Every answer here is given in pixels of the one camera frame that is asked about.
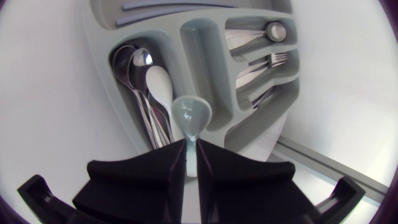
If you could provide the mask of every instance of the cutlery tray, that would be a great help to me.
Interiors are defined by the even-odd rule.
[[[288,1],[263,2],[263,7],[273,11],[214,8],[169,14],[117,28],[114,22],[127,13],[121,10],[123,3],[86,0],[81,2],[81,7],[98,74],[140,154],[150,151],[145,130],[141,128],[140,113],[134,97],[118,83],[109,63],[111,52],[123,42],[134,40],[141,42],[141,47],[149,48],[157,64],[168,71],[174,98],[195,95],[209,102],[213,116],[200,137],[219,147],[243,152],[261,138],[298,97],[299,54]],[[262,30],[271,21],[285,25],[287,38],[283,42],[269,42],[264,37],[228,50],[225,29]],[[285,64],[270,68],[253,82],[235,89],[239,72],[247,69],[250,62],[279,52],[288,53]],[[254,112],[251,102],[274,85],[281,86],[280,93]]]

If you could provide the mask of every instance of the white ceramic spoon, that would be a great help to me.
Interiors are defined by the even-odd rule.
[[[184,135],[172,116],[173,86],[169,74],[160,66],[152,66],[147,71],[146,82],[151,95],[169,114],[170,128],[174,141],[183,139]]]
[[[181,96],[174,100],[172,114],[187,140],[187,176],[196,177],[196,142],[199,134],[210,123],[211,107],[206,100],[197,96]]]

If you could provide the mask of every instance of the fork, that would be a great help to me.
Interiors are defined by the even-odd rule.
[[[274,68],[276,66],[282,65],[287,60],[287,53],[273,53],[266,56],[267,60],[265,62],[260,62],[255,65],[249,66],[249,68],[243,70],[239,73],[238,78],[236,79],[236,89],[241,88],[242,86],[248,84],[255,78],[257,78],[260,74],[265,72],[268,68]]]

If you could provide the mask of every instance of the metal spoon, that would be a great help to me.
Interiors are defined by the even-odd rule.
[[[165,134],[162,126],[159,124],[154,111],[149,103],[147,98],[148,96],[148,87],[146,85],[145,76],[146,71],[150,68],[153,64],[152,57],[150,53],[146,49],[137,49],[131,55],[129,60],[129,67],[127,68],[127,74],[129,74],[129,79],[131,81],[131,85],[135,88],[138,92],[140,92],[143,96],[144,105],[147,108],[149,114],[149,121],[151,123],[154,136],[157,140],[158,147],[163,147],[165,145],[170,144],[170,140],[168,139],[167,135]]]
[[[211,106],[197,96],[181,96],[172,104],[172,115],[180,126],[187,141],[187,175],[196,177],[197,150],[199,134],[208,126],[211,119]]]
[[[140,97],[140,94],[137,90],[134,89],[134,87],[131,85],[129,75],[127,73],[128,67],[129,67],[129,56],[133,54],[133,52],[136,49],[131,46],[131,45],[123,45],[122,47],[118,48],[117,51],[115,51],[113,59],[112,59],[112,69],[114,76],[118,79],[119,82],[121,82],[123,85],[128,87],[133,93],[134,96],[137,99],[138,102],[138,107],[141,112],[142,119],[144,121],[144,125],[146,127],[150,143],[152,145],[153,149],[157,148],[157,144],[154,139],[154,134],[152,127],[150,125],[150,122],[148,120],[147,114],[144,110],[144,105],[142,104],[142,100]]]
[[[169,74],[160,66],[152,66],[147,71],[146,83],[152,96],[167,110],[174,141],[184,138],[180,128],[175,123],[171,107],[173,103],[173,86]]]
[[[267,36],[273,42],[282,42],[286,38],[286,29],[279,22],[271,22],[264,31],[258,30],[237,30],[226,29],[225,37],[227,39],[228,49],[232,50],[241,47],[250,41]]]

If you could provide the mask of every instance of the black object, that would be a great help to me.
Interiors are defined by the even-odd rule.
[[[364,195],[348,177],[317,206],[293,183],[290,162],[258,162],[197,142],[202,223],[339,223]],[[185,141],[118,162],[92,161],[73,199],[54,197],[41,176],[18,189],[43,223],[181,223]]]
[[[92,161],[90,181],[73,199],[54,197],[35,175],[18,192],[42,223],[180,223],[185,141],[118,162]]]
[[[79,211],[110,223],[180,223],[185,141],[117,162],[92,161],[90,181],[73,199]]]
[[[2,224],[28,224],[18,213],[16,213],[7,202],[0,196],[0,223]]]
[[[59,200],[39,175],[30,178],[18,192],[42,223],[105,224]]]
[[[343,177],[314,207],[293,183],[292,163],[258,162],[203,140],[197,144],[202,223],[339,223],[365,193]]]

